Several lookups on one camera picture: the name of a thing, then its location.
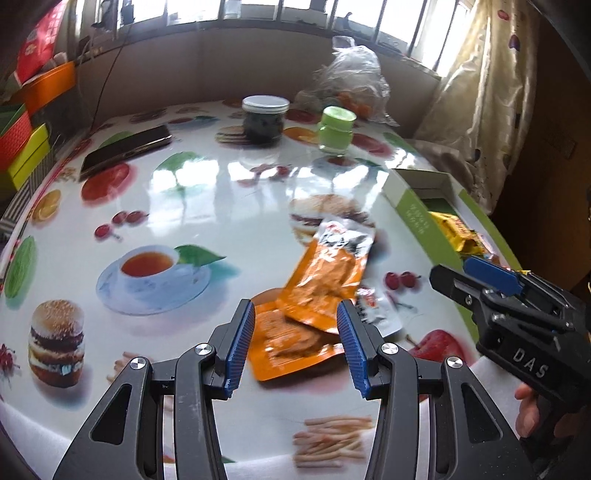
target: orange snack bag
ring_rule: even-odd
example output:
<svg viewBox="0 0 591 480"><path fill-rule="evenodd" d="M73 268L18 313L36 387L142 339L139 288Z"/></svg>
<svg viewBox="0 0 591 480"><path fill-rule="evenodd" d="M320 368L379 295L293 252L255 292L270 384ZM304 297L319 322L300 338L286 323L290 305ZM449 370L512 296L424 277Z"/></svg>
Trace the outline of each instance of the orange snack bag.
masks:
<svg viewBox="0 0 591 480"><path fill-rule="evenodd" d="M336 309L355 298L374 229L349 219L325 218L277 306L289 318L328 333L339 333Z"/></svg>
<svg viewBox="0 0 591 480"><path fill-rule="evenodd" d="M344 353L339 337L294 322L274 301L255 307L248 359L258 381L271 380Z"/></svg>

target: metal screw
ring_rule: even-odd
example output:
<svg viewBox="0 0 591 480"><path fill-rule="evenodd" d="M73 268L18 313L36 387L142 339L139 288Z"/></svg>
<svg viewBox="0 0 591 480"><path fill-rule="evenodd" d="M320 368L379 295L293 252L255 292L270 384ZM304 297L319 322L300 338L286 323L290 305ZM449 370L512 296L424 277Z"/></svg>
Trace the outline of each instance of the metal screw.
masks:
<svg viewBox="0 0 591 480"><path fill-rule="evenodd" d="M451 356L447 359L447 364L452 368L461 368L464 362L462 362L461 358L456 356Z"/></svg>
<svg viewBox="0 0 591 480"><path fill-rule="evenodd" d="M395 343L385 343L382 345L382 352L387 353L388 355L398 353L398 345Z"/></svg>
<svg viewBox="0 0 591 480"><path fill-rule="evenodd" d="M208 355L212 350L213 347L209 343L200 343L195 347L195 353L198 355Z"/></svg>
<svg viewBox="0 0 591 480"><path fill-rule="evenodd" d="M131 364L131 368L132 368L132 369L134 369L134 370L139 370L139 369L141 369L141 368L145 367L147 363L148 363L148 362L146 361L146 359L145 359L145 358L143 358L143 357L141 357L141 356L137 356L137 357L135 357L135 358L134 358L134 359L133 359L133 360L130 362L130 364Z"/></svg>

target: red box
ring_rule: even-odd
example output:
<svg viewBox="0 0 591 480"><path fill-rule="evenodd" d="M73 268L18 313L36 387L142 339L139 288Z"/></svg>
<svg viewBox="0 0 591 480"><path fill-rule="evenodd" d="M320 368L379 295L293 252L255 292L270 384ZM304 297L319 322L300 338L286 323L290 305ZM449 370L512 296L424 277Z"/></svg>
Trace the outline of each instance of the red box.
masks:
<svg viewBox="0 0 591 480"><path fill-rule="evenodd" d="M0 171L6 170L24 148L33 128L24 105L0 107Z"/></svg>

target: cable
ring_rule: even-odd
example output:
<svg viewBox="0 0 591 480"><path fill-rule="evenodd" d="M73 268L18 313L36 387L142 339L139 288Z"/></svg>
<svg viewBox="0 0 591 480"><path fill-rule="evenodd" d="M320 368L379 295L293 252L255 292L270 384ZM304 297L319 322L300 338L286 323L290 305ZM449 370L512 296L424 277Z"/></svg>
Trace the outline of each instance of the cable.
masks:
<svg viewBox="0 0 591 480"><path fill-rule="evenodd" d="M90 124L91 128L95 124L96 114L99 113L100 100L103 98L103 93L105 91L107 81L109 80L109 77L111 76L111 72L113 71L113 68L115 67L115 63L117 63L117 59L119 58L119 55L121 55L121 52L123 51L123 47L125 47L125 43L127 42L127 38L129 37L129 34L131 33L131 29L133 28L133 26L134 26L134 24L131 24L129 26L129 30L125 34L125 37L123 39L123 43L121 44L121 47L119 48L119 51L117 52L117 55L115 56L115 59L113 60L113 63L111 64L111 68L109 69L109 73L107 73L107 77L105 78L105 82L103 83L103 88L100 89L99 99L96 102L95 114L93 115L92 123Z"/></svg>

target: striped fabric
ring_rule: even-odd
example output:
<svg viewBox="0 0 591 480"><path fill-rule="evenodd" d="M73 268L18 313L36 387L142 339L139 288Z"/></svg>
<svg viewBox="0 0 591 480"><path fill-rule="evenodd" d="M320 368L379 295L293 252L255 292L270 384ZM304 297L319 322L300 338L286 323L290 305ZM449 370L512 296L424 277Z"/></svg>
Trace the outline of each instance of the striped fabric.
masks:
<svg viewBox="0 0 591 480"><path fill-rule="evenodd" d="M33 198L33 194L42 184L43 179L51 171L55 162L56 156L52 149L45 156L45 158L41 160L41 163L35 168L35 170L33 170L25 184L14 196L10 202L10 205L6 209L6 212L4 212L2 219L0 220L0 243L9 240L19 218L27 207L27 203L29 203L29 200Z"/></svg>

